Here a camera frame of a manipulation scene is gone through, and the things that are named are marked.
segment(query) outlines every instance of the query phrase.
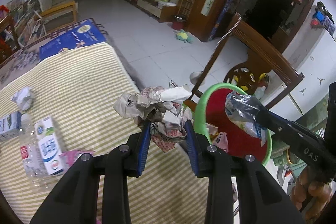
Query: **cardboard box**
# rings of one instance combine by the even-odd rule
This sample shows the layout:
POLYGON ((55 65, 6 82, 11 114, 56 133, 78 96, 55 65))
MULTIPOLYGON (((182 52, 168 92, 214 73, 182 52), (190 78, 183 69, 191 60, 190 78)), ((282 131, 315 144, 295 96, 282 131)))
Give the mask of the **cardboard box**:
POLYGON ((0 119, 0 141, 6 141, 20 134, 21 113, 13 112, 0 119))
POLYGON ((60 156, 62 145, 56 136, 58 131, 53 119, 45 117, 35 124, 35 132, 39 144, 39 150, 48 175, 56 175, 64 171, 64 163, 60 156))

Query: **green basket rim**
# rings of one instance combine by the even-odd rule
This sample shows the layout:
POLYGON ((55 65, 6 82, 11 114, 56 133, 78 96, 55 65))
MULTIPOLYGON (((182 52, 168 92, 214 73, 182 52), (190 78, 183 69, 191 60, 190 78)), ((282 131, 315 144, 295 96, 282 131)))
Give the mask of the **green basket rim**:
MULTIPOLYGON (((205 113, 206 113, 206 106, 208 103, 208 100, 211 96, 211 94, 219 89, 230 89, 230 90, 234 90, 239 94, 245 94, 247 95, 247 93, 245 91, 243 91, 242 89, 240 89, 239 87, 229 84, 229 83, 218 83, 218 84, 214 84, 211 87, 209 87, 201 96, 201 98, 199 99, 199 102, 197 103, 196 109, 195 109, 195 113, 194 113, 194 130, 196 133, 205 135, 209 141, 209 143, 211 144, 211 140, 210 140, 210 136, 207 130, 207 127, 205 125, 206 123, 206 117, 205 117, 205 113)), ((271 156, 271 152, 272 152, 272 137, 271 137, 271 133, 269 130, 267 130, 267 150, 266 150, 266 155, 263 159, 263 161, 261 162, 263 166, 265 166, 267 164, 267 162, 270 159, 271 156)))

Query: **doorway opening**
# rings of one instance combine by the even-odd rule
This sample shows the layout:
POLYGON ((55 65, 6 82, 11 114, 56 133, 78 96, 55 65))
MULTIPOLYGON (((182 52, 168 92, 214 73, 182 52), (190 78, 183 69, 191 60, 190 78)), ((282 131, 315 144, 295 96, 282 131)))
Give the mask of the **doorway opening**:
POLYGON ((221 37, 237 12, 253 29, 283 52, 302 25, 313 0, 228 0, 210 38, 221 37))

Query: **finger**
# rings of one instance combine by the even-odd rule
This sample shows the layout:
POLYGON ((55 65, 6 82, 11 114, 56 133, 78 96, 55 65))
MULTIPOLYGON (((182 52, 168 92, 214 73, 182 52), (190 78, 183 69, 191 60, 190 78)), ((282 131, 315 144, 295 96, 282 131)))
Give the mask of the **finger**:
POLYGON ((305 186, 309 181, 308 166, 306 166, 299 175, 300 184, 305 186))
POLYGON ((297 202, 302 203, 307 198, 307 191, 300 183, 300 177, 296 179, 294 186, 294 196, 297 202))
POLYGON ((323 210, 331 197, 332 189, 328 184, 313 181, 308 187, 308 193, 316 197, 314 204, 306 213, 306 219, 311 219, 323 210))
POLYGON ((296 208, 298 210, 301 210, 301 207, 302 207, 302 203, 301 202, 298 202, 295 198, 295 194, 294 194, 294 187, 292 188, 292 191, 291 191, 291 201, 293 202, 293 204, 296 206, 296 208))

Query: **striped mattress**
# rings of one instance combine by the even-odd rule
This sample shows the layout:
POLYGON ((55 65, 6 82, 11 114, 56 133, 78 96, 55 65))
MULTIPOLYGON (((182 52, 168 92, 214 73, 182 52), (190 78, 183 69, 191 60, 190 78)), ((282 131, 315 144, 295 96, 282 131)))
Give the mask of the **striped mattress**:
MULTIPOLYGON (((68 150, 110 152, 139 132, 132 119, 112 108, 122 93, 138 92, 113 47, 99 43, 47 58, 0 90, 0 117, 18 110, 11 96, 31 86, 36 94, 27 113, 34 121, 52 116, 68 150)), ((0 189, 23 223, 29 223, 48 192, 33 193, 24 172, 18 137, 0 144, 0 189)), ((98 193, 101 216, 103 176, 98 193)), ((140 223, 204 223, 208 179, 197 179, 177 149, 150 144, 145 171, 128 178, 131 219, 140 223)))

